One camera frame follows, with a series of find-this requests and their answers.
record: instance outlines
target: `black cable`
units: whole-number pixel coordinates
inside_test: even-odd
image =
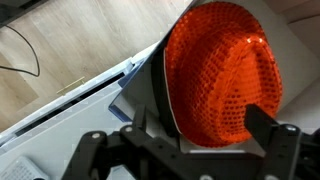
[[[36,63],[37,63],[37,69],[38,69],[38,73],[37,74],[34,74],[32,72],[29,72],[29,71],[25,71],[25,70],[22,70],[22,69],[16,69],[16,68],[11,68],[11,67],[5,67],[5,66],[0,66],[0,68],[2,69],[6,69],[6,70],[9,70],[9,71],[18,71],[18,72],[23,72],[23,73],[27,73],[29,75],[32,75],[32,76],[35,76],[35,77],[39,77],[40,76],[40,66],[39,66],[39,59],[38,59],[38,56],[37,56],[37,53],[35,52],[35,50],[33,49],[32,45],[29,43],[29,41],[21,34],[19,33],[17,30],[15,30],[14,28],[6,25],[6,24],[1,24],[9,29],[11,29],[12,31],[14,31],[15,33],[17,33],[28,45],[29,47],[31,48],[33,54],[34,54],[34,57],[36,59]]]

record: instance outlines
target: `orange sequined hat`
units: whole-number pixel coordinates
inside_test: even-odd
[[[259,22],[232,3],[208,3],[178,21],[165,48],[165,74],[180,133],[205,147],[247,140],[245,106],[274,117],[282,96]]]

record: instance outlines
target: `white device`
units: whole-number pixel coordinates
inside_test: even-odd
[[[49,180],[30,159],[20,156],[0,173],[1,180]]]

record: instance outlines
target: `screw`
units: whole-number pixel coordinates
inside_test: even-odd
[[[271,175],[271,174],[266,175],[266,176],[264,177],[264,179],[265,179],[265,180],[279,180],[279,178],[277,178],[276,176]]]
[[[94,133],[94,134],[92,134],[92,138],[93,139],[97,139],[97,138],[99,138],[100,137],[100,134],[99,133]]]
[[[130,127],[130,126],[126,128],[126,132],[131,132],[132,130],[133,130],[133,129],[132,129],[132,127]]]
[[[286,128],[289,130],[289,131],[296,131],[297,128],[295,128],[294,126],[291,126],[291,125],[286,125]]]
[[[211,176],[204,174],[200,176],[200,180],[214,180]]]

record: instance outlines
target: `wooden floor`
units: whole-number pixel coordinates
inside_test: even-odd
[[[160,40],[191,0],[49,0],[10,24],[33,45],[41,76],[0,69],[0,132]],[[0,65],[36,73],[27,44],[0,30]]]

